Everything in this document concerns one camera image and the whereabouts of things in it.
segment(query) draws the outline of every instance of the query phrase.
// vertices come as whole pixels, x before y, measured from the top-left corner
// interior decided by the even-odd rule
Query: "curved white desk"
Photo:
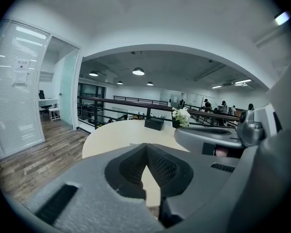
[[[143,120],[109,123],[88,136],[83,145],[82,158],[141,143],[161,144],[187,151],[176,142],[174,138],[175,130],[175,128],[165,124],[161,131],[149,129],[145,127],[145,121]],[[147,167],[142,175],[142,182],[146,191],[146,205],[158,206],[160,204],[160,188]]]

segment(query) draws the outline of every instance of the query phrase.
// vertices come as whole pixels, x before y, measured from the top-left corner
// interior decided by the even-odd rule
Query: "glass door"
[[[73,50],[64,57],[60,82],[59,109],[61,121],[72,127],[71,120],[71,87],[79,49]]]

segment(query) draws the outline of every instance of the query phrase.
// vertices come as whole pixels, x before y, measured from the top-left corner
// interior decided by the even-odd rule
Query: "white door frame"
[[[46,33],[49,34],[49,39],[48,39],[48,42],[47,44],[45,45],[45,49],[43,51],[43,54],[41,56],[41,62],[38,66],[38,74],[37,74],[37,82],[36,82],[36,91],[37,91],[37,96],[36,96],[36,113],[37,113],[37,119],[38,119],[38,123],[39,123],[39,128],[40,128],[40,132],[41,132],[41,135],[42,135],[42,139],[43,141],[45,141],[45,137],[44,137],[44,133],[43,133],[43,129],[42,129],[42,125],[41,125],[41,119],[40,119],[40,112],[39,112],[39,80],[40,80],[40,73],[41,73],[41,68],[42,68],[42,63],[43,63],[43,60],[44,60],[44,57],[45,57],[45,53],[47,51],[47,48],[49,46],[49,42],[50,40],[52,39],[52,37],[55,37],[61,41],[64,41],[70,45],[72,45],[73,47],[79,49],[79,52],[78,52],[78,55],[77,55],[77,59],[76,59],[76,64],[73,68],[73,79],[72,79],[72,86],[71,86],[71,98],[70,98],[70,112],[71,112],[71,123],[72,123],[72,127],[73,127],[73,130],[76,130],[76,121],[75,121],[75,115],[74,115],[74,111],[73,109],[77,109],[76,106],[74,105],[75,102],[77,101],[75,99],[75,96],[77,95],[78,93],[78,80],[79,80],[79,76],[76,78],[76,75],[80,72],[80,67],[81,67],[81,63],[82,63],[82,58],[81,58],[81,51],[82,51],[82,47],[80,47],[78,44],[75,44],[74,42],[71,42],[70,40],[67,40],[65,39],[64,37],[56,34],[56,33],[53,33],[49,30],[46,30],[46,29],[43,29],[37,25],[34,25],[34,24],[31,24],[31,23],[28,23],[26,21],[23,21],[23,20],[19,20],[17,18],[13,18],[13,17],[4,17],[4,19],[7,19],[7,20],[12,20],[12,21],[16,21],[16,22],[20,22],[20,23],[23,23],[25,25],[28,25],[30,27],[34,27],[34,28],[37,28],[41,31],[44,31]]]

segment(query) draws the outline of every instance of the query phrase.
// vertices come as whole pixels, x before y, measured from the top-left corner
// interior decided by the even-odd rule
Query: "black box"
[[[164,120],[149,118],[145,121],[145,127],[160,131],[163,127]]]

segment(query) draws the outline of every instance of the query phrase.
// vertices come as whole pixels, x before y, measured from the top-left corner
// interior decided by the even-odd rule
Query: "window blind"
[[[48,38],[48,33],[16,21],[11,21],[2,33],[0,159],[43,140],[36,111],[36,89],[38,68]],[[12,84],[16,58],[30,59],[26,85]]]

